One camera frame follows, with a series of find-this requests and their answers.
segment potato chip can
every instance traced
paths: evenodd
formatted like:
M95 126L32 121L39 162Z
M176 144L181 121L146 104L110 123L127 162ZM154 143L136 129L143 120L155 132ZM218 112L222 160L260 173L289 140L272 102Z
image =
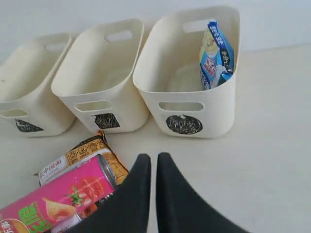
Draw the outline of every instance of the potato chip can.
M99 154L0 209L0 232L43 233L111 194L117 187Z

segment snack bag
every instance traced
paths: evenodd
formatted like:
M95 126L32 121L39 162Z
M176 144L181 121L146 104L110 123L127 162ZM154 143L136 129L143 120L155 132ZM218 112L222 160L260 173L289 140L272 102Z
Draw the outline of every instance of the snack bag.
M234 50L216 20L207 23L200 50L201 81L205 90L230 79L234 71Z

